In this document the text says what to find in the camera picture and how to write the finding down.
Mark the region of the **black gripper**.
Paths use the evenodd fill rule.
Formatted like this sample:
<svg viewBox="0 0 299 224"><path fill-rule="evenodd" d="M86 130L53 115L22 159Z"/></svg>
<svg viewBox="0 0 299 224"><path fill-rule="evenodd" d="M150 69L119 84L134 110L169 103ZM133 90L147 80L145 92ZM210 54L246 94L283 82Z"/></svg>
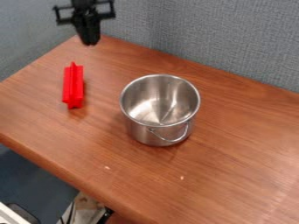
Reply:
<svg viewBox="0 0 299 224"><path fill-rule="evenodd" d="M98 12L98 6L107 4L110 12ZM115 0L70 0L70 4L53 7L57 24L74 23L81 40L86 46L99 42L99 20L117 17ZM61 11L73 10L71 17L62 17Z"/></svg>

